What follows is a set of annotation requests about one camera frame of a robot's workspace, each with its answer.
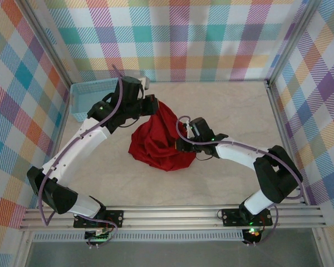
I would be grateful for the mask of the red t-shirt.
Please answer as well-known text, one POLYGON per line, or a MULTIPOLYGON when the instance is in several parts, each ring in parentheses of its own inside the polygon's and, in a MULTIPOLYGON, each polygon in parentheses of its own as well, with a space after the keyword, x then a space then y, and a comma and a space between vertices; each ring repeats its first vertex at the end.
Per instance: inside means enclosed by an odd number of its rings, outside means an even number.
POLYGON ((156 114, 131 135, 129 154, 138 161, 163 171, 188 168, 196 158, 194 152, 180 152, 175 147, 179 138, 177 116, 159 101, 156 114))

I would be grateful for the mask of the aluminium mounting rail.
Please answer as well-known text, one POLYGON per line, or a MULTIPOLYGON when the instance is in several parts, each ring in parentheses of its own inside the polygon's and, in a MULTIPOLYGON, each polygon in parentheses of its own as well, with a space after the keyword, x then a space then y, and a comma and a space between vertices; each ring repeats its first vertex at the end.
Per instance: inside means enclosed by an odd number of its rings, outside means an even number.
MULTIPOLYGON (((223 226, 222 209, 218 205, 194 206, 112 206, 122 210, 121 230, 219 230, 249 229, 247 226, 223 226)), ((273 225, 278 228, 323 228, 326 226, 321 208, 301 204, 280 204, 270 210, 273 225)))

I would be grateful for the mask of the light blue plastic basket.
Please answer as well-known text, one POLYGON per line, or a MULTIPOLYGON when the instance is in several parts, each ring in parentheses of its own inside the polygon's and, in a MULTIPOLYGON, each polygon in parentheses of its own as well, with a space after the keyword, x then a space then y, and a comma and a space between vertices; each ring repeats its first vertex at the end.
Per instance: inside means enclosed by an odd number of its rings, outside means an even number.
POLYGON ((83 122, 91 107, 109 93, 114 93, 117 78, 75 83, 70 88, 70 115, 83 122))

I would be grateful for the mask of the aluminium frame post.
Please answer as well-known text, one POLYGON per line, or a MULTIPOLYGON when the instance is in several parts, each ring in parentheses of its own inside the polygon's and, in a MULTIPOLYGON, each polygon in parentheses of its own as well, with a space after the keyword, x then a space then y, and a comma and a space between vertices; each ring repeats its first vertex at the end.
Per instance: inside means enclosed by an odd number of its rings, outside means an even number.
POLYGON ((263 72, 267 86, 275 83, 322 0, 294 0, 263 72))
POLYGON ((70 89, 72 85, 72 80, 70 79, 67 71, 65 70, 62 61, 60 60, 57 52, 55 51, 53 44, 48 38, 48 35, 44 29, 44 27, 39 22, 33 8, 30 6, 28 0, 16 0, 19 8, 23 12, 25 18, 28 20, 31 28, 34 31, 39 43, 41 44, 43 50, 47 53, 48 58, 51 60, 53 66, 56 68, 56 71, 62 82, 70 89))

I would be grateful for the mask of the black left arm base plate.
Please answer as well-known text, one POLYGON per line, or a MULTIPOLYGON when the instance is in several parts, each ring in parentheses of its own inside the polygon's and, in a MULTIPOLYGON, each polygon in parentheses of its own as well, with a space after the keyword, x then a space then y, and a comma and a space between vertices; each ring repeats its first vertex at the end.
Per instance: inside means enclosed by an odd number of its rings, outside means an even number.
MULTIPOLYGON (((121 228, 124 218, 124 212, 122 210, 105 210, 99 212, 94 219, 111 221, 121 228)), ((93 220, 84 219, 81 216, 75 215, 73 221, 74 228, 106 228, 112 227, 112 225, 105 222, 98 222, 93 220)))

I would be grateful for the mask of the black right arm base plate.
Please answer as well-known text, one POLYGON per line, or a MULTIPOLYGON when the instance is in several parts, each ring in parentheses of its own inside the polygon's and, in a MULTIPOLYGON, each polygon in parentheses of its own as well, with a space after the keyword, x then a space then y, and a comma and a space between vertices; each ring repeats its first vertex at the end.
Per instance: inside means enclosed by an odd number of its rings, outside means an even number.
POLYGON ((253 215, 247 210, 222 209, 223 226, 272 226, 272 216, 268 209, 253 215))

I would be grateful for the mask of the aluminium lower frame bar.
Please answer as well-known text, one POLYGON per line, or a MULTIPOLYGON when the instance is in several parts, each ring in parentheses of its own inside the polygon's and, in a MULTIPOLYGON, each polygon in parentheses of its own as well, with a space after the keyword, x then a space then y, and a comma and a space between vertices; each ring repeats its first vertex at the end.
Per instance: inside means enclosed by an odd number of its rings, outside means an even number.
POLYGON ((20 240, 19 248, 17 251, 16 258, 14 260, 13 267, 25 267, 30 252, 32 240, 33 240, 33 231, 24 231, 20 240))
POLYGON ((323 266, 333 267, 323 228, 313 228, 312 231, 323 266))

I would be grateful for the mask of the aluminium table edge rail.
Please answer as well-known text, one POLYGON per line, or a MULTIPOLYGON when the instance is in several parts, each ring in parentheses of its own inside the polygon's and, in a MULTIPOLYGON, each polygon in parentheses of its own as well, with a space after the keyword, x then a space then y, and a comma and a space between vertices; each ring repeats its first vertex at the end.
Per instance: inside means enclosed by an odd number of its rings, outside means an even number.
POLYGON ((44 157, 35 157, 33 166, 40 168, 56 154, 65 128, 70 88, 59 82, 57 87, 46 85, 40 95, 39 106, 44 114, 40 118, 41 134, 38 147, 44 157))
MULTIPOLYGON (((268 96, 269 101, 270 101, 271 109, 272 109, 273 114, 274 114, 274 118, 275 118, 275 121, 276 121, 278 132, 279 132, 279 135, 281 137, 282 145, 283 145, 284 149, 286 150, 286 152, 288 153, 288 155, 290 156, 293 163, 295 164, 295 166, 299 169, 299 167, 297 165, 297 162, 296 162, 296 159, 294 158, 294 155, 292 153, 293 151, 291 149, 290 141, 289 141, 289 138, 288 138, 288 135, 287 135, 287 130, 286 130, 285 125, 283 124, 281 112, 280 112, 280 109, 277 105, 277 101, 276 101, 276 97, 275 97, 273 89, 272 89, 272 85, 270 85, 269 81, 267 81, 267 80, 264 81, 264 84, 265 84, 267 96, 268 96)), ((299 193, 302 193, 301 194, 302 196, 297 198, 297 199, 294 199, 292 201, 297 200, 297 201, 299 201, 299 203, 309 205, 308 197, 307 197, 306 191, 303 187, 303 184, 302 184, 301 187, 298 186, 296 191, 298 191, 299 193)))

